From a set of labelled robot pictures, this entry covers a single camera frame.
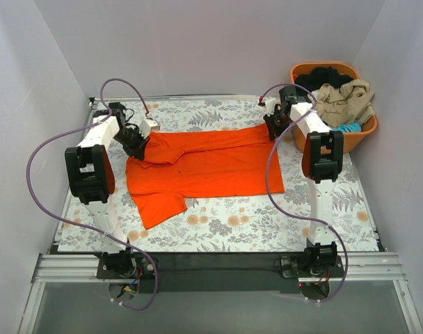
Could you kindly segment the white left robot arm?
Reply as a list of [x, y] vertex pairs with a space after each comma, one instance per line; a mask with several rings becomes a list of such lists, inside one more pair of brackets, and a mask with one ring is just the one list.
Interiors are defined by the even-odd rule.
[[94, 227], [104, 234], [99, 258], [106, 271], [121, 278], [132, 277], [137, 262], [131, 249], [123, 245], [127, 237], [113, 205], [115, 177], [107, 150], [112, 141], [117, 141], [128, 156], [144, 160], [151, 128], [157, 125], [152, 120], [144, 120], [140, 126], [133, 125], [126, 111], [127, 107], [119, 102], [108, 104], [107, 110], [96, 111], [93, 123], [108, 118], [106, 122], [90, 128], [78, 146], [65, 150], [71, 193], [88, 210]]

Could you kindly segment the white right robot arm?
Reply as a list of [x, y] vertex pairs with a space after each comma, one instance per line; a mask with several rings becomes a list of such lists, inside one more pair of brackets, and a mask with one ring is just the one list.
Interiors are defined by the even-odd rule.
[[333, 191], [342, 172], [344, 137], [317, 115], [317, 97], [296, 84], [278, 85], [280, 97], [263, 94], [258, 105], [271, 141], [298, 129], [304, 136], [301, 168], [310, 191], [310, 222], [304, 251], [280, 260], [285, 276], [329, 276], [337, 266], [337, 233], [333, 232]]

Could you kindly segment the orange t shirt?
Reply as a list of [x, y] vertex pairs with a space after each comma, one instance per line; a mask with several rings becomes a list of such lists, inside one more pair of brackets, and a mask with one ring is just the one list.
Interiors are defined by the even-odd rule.
[[126, 163], [127, 188], [149, 230], [186, 211], [187, 198], [257, 196], [285, 188], [266, 125], [153, 133], [145, 158]]

